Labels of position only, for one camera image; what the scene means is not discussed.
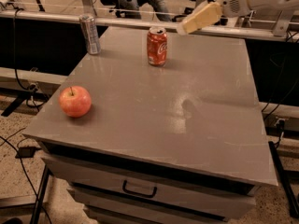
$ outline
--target red apple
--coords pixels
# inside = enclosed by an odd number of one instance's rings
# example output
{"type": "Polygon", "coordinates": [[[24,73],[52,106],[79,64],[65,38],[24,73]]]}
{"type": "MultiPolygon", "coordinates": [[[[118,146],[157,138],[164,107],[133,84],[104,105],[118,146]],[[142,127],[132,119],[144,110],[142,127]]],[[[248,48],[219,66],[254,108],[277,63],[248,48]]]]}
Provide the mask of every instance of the red apple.
{"type": "Polygon", "coordinates": [[[59,96],[59,105],[67,116],[78,118],[90,110],[92,98],[83,87],[67,87],[59,96]]]}

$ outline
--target black cable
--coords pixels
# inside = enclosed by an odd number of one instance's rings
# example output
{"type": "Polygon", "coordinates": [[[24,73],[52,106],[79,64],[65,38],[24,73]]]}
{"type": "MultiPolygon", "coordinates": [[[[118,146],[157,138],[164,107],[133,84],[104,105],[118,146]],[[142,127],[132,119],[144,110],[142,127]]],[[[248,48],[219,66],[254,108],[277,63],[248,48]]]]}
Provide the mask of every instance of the black cable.
{"type": "Polygon", "coordinates": [[[9,138],[11,138],[12,136],[16,135],[18,132],[23,131],[24,129],[26,129],[26,128],[21,128],[21,129],[19,129],[18,131],[16,131],[15,133],[13,133],[13,134],[10,135],[9,137],[7,137],[7,140],[8,140],[9,138]]]}
{"type": "Polygon", "coordinates": [[[278,79],[277,79],[277,82],[276,82],[276,84],[275,84],[275,86],[274,86],[274,89],[272,90],[271,96],[270,96],[270,98],[269,98],[269,100],[268,100],[268,103],[267,103],[267,104],[265,105],[265,107],[262,109],[262,112],[264,112],[265,109],[270,105],[270,103],[271,103],[271,101],[272,101],[272,99],[273,99],[273,97],[274,97],[275,91],[276,91],[276,89],[277,89],[277,87],[278,87],[278,84],[279,84],[279,82],[280,82],[280,79],[281,79],[281,76],[282,76],[282,73],[283,73],[283,69],[284,69],[284,65],[285,65],[285,62],[286,62],[286,59],[287,59],[286,56],[284,56],[284,59],[283,59],[282,64],[281,64],[281,65],[278,65],[277,63],[275,63],[275,62],[272,60],[272,56],[274,56],[274,55],[271,55],[271,57],[270,57],[270,62],[273,63],[276,67],[281,68],[281,70],[280,70],[280,73],[279,73],[279,75],[278,75],[278,79]]]}
{"type": "Polygon", "coordinates": [[[278,133],[278,141],[274,145],[275,145],[275,148],[278,148],[280,146],[280,141],[284,135],[285,120],[279,119],[276,126],[277,126],[277,131],[279,133],[278,133]]]}
{"type": "Polygon", "coordinates": [[[43,104],[45,104],[45,103],[42,103],[42,104],[40,104],[40,105],[37,105],[36,102],[35,102],[34,100],[32,100],[32,103],[33,103],[34,105],[29,105],[29,104],[28,104],[28,101],[29,101],[29,99],[26,100],[26,105],[27,105],[28,107],[30,107],[30,108],[36,108],[36,109],[37,109],[37,112],[39,112],[39,107],[41,107],[43,104]]]}
{"type": "MultiPolygon", "coordinates": [[[[28,174],[27,174],[27,172],[26,172],[25,166],[24,166],[24,164],[23,164],[23,162],[22,162],[21,155],[20,155],[18,149],[16,149],[13,145],[11,145],[11,144],[8,142],[8,140],[5,139],[4,137],[0,136],[0,139],[2,139],[2,140],[4,141],[4,143],[7,143],[9,146],[11,146],[11,147],[16,151],[16,153],[18,154],[18,156],[20,157],[21,167],[22,167],[22,169],[23,169],[24,174],[26,175],[26,178],[27,178],[27,180],[28,180],[28,182],[29,182],[29,184],[30,184],[32,190],[33,190],[34,193],[35,193],[35,196],[36,196],[36,202],[37,202],[37,201],[38,201],[37,192],[36,192],[36,190],[35,190],[34,185],[32,184],[32,181],[30,180],[30,177],[28,176],[28,174]]],[[[45,214],[46,214],[46,216],[47,216],[47,218],[48,218],[48,220],[49,220],[49,222],[50,222],[50,224],[51,224],[52,222],[51,222],[51,220],[50,220],[50,216],[49,216],[48,212],[46,211],[46,209],[45,209],[43,206],[42,206],[42,209],[44,210],[44,212],[45,212],[45,214]]]]}
{"type": "Polygon", "coordinates": [[[21,141],[18,142],[18,144],[17,144],[17,148],[18,148],[18,149],[19,149],[19,144],[20,144],[22,141],[26,140],[26,139],[28,139],[28,138],[23,138],[21,141]]]}
{"type": "Polygon", "coordinates": [[[95,4],[95,3],[96,3],[96,1],[97,1],[97,0],[94,0],[93,4],[95,4]]]}
{"type": "Polygon", "coordinates": [[[17,13],[19,11],[23,10],[22,8],[18,8],[15,12],[15,16],[13,17],[13,65],[15,67],[15,76],[16,76],[16,79],[17,79],[17,82],[19,84],[19,86],[24,89],[24,90],[27,90],[29,89],[29,86],[26,88],[24,87],[20,80],[19,80],[19,76],[18,76],[18,70],[17,70],[17,65],[16,65],[16,17],[17,17],[17,13]]]}
{"type": "Polygon", "coordinates": [[[288,42],[290,39],[293,42],[293,37],[296,36],[299,32],[294,33],[293,35],[290,33],[290,31],[288,31],[288,35],[290,35],[289,37],[287,37],[286,42],[288,42]]]}
{"type": "Polygon", "coordinates": [[[269,113],[267,114],[264,118],[263,121],[267,120],[269,118],[269,116],[271,116],[281,105],[281,103],[291,94],[291,92],[293,91],[293,89],[296,87],[296,85],[298,84],[299,78],[296,79],[295,83],[292,85],[292,88],[289,90],[289,92],[279,101],[278,105],[269,113]]]}

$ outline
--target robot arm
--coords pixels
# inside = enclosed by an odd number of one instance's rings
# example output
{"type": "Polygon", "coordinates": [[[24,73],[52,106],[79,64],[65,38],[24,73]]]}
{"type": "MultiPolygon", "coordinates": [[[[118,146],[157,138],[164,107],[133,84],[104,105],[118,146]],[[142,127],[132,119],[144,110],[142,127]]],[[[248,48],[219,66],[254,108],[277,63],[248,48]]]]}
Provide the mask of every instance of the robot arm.
{"type": "Polygon", "coordinates": [[[295,10],[299,8],[299,0],[215,0],[197,7],[178,25],[177,31],[185,35],[214,24],[222,15],[228,18],[245,16],[261,8],[295,10]]]}

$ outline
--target red soda can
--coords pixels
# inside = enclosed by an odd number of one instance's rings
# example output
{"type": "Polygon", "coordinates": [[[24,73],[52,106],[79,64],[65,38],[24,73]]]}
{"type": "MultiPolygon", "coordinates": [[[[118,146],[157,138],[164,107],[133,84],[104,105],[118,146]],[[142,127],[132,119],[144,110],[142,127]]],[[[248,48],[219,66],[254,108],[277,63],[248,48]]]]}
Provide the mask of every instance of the red soda can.
{"type": "Polygon", "coordinates": [[[163,27],[151,27],[148,32],[148,59],[153,66],[163,66],[167,55],[167,33],[163,27]]]}

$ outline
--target soda can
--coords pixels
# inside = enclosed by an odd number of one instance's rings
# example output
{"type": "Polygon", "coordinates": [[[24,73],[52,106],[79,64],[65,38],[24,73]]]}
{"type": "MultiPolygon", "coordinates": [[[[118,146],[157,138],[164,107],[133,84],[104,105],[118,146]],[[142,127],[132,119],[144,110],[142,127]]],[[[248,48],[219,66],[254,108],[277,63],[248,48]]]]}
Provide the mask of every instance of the soda can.
{"type": "Polygon", "coordinates": [[[101,51],[99,36],[96,29],[95,19],[92,14],[79,16],[80,26],[84,34],[87,52],[91,55],[101,51]]]}
{"type": "Polygon", "coordinates": [[[167,56],[167,33],[163,27],[151,27],[148,32],[147,52],[149,64],[164,66],[167,56]]]}

